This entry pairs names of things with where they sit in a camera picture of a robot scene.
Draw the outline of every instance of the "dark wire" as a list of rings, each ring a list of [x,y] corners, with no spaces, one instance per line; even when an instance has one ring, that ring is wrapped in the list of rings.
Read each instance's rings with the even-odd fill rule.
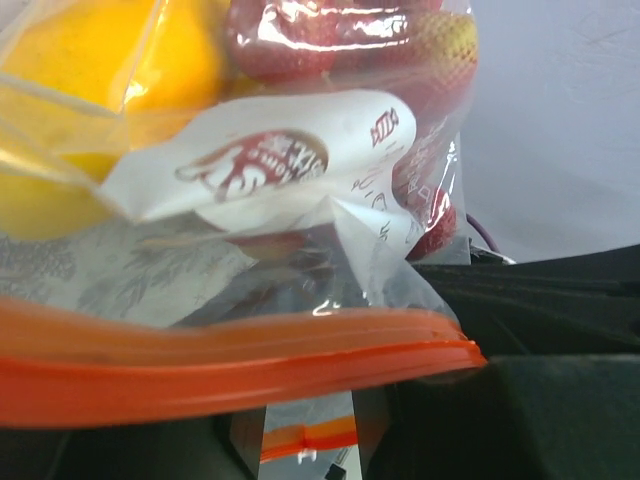
[[[484,243],[487,244],[487,247],[489,247],[489,250],[491,250],[494,253],[500,253],[500,249],[498,248],[498,245],[493,240],[489,232],[485,230],[485,228],[480,224],[480,222],[478,222],[475,218],[473,218],[468,213],[467,213],[467,223],[471,225],[471,227],[476,232],[478,232],[478,235],[480,235],[482,240],[484,240]]]

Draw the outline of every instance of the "orange plastic strip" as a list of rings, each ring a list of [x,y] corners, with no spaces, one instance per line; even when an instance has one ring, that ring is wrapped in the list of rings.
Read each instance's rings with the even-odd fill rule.
[[[297,455],[304,450],[327,451],[358,444],[356,420],[342,417],[317,425],[293,425],[265,433],[262,463]]]
[[[255,408],[486,363],[445,316],[353,309],[158,330],[0,298],[0,424],[87,427]]]

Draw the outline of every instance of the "white label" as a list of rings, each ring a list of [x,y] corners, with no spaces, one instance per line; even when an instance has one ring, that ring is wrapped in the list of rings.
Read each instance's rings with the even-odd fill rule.
[[[124,156],[99,194],[136,222],[197,210],[231,232],[273,231],[276,217],[286,223],[326,196],[386,211],[391,166],[415,135],[411,110],[385,92],[243,98]],[[371,185],[385,187],[352,188],[370,169],[380,178]]]

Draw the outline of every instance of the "white tag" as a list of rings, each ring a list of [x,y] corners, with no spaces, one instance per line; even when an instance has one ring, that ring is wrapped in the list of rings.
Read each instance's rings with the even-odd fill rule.
[[[295,195],[308,194],[305,205],[327,195],[349,202],[349,182],[370,168],[389,165],[390,185],[391,165],[415,135],[411,110],[386,92],[243,98],[200,113],[169,142],[125,155],[99,194],[136,222],[198,210],[238,232],[299,215]],[[373,200],[360,203],[375,209]]]

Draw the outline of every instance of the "ziplock bag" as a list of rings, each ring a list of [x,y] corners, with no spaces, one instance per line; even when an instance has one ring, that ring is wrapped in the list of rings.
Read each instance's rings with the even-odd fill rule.
[[[0,34],[0,230],[280,233],[331,197],[424,257],[464,213],[476,63],[462,0],[32,0]]]
[[[339,392],[484,364],[431,287],[335,202],[301,217],[259,261],[211,241],[157,250],[149,229],[110,227],[50,250],[0,247],[5,294],[67,309],[0,302],[2,425],[136,423],[269,404],[263,460],[272,463],[353,443],[351,403]],[[140,241],[126,238],[132,232]],[[238,243],[263,248],[255,237]],[[87,252],[84,262],[74,251]]]

